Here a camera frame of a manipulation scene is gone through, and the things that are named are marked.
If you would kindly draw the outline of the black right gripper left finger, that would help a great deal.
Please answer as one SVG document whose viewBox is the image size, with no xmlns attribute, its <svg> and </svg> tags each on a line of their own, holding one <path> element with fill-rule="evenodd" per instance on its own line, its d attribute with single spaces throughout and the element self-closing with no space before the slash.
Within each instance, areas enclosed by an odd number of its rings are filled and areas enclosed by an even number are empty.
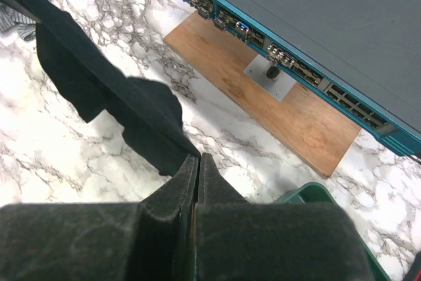
<svg viewBox="0 0 421 281">
<path fill-rule="evenodd" d="M 140 202 L 1 208 L 2 280 L 189 280 L 199 161 Z"/>
</svg>

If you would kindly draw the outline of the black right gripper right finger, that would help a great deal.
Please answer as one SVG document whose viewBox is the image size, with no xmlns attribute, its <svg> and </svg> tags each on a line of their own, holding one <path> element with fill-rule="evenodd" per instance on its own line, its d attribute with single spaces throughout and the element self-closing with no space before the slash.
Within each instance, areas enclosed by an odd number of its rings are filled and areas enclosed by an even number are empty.
<svg viewBox="0 0 421 281">
<path fill-rule="evenodd" d="M 353 221 L 333 203 L 249 203 L 208 153 L 198 194 L 198 280 L 374 279 Z"/>
</svg>

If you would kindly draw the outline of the black underwear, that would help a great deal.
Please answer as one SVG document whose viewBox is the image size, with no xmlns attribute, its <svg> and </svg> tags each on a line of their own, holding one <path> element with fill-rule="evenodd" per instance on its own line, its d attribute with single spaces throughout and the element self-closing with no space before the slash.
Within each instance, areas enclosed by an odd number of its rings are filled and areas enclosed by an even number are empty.
<svg viewBox="0 0 421 281">
<path fill-rule="evenodd" d="M 182 106 L 166 84 L 125 76 L 49 0 L 1 2 L 34 20 L 42 69 L 85 122 L 107 111 L 123 127 L 128 147 L 162 175 L 175 175 L 189 155 L 201 156 L 184 134 Z"/>
</svg>

